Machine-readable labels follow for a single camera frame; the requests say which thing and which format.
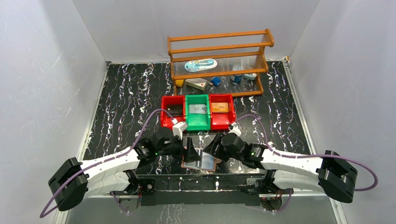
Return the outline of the pink leather card holder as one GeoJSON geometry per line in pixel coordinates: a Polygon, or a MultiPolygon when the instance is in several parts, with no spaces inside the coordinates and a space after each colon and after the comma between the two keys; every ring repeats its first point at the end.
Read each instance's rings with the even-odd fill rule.
{"type": "Polygon", "coordinates": [[[199,161],[188,162],[188,163],[183,161],[181,163],[181,167],[187,169],[214,172],[216,170],[215,157],[204,152],[203,149],[201,148],[196,149],[196,152],[199,154],[201,159],[199,161]]]}

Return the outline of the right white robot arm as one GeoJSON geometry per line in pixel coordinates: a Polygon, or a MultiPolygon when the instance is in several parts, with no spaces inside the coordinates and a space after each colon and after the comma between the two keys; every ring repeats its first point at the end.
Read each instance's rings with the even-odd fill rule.
{"type": "Polygon", "coordinates": [[[248,194],[305,189],[339,202],[353,201],[357,169],[333,151],[327,150],[323,157],[281,152],[268,144],[247,143],[235,133],[218,133],[204,152],[222,161],[233,158],[249,168],[264,170],[263,178],[246,181],[243,191],[248,194]]]}

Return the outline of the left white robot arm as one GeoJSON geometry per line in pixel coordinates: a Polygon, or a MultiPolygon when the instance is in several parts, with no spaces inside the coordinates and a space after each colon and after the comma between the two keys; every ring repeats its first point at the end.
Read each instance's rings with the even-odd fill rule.
{"type": "Polygon", "coordinates": [[[67,159],[48,181],[55,208],[67,211],[88,197],[116,191],[129,195],[152,195],[155,181],[139,178],[136,169],[153,163],[162,155],[186,163],[201,160],[190,137],[186,144],[183,143],[183,131],[186,129],[187,124],[179,122],[172,129],[160,127],[119,153],[85,161],[78,161],[75,157],[67,159]]]}

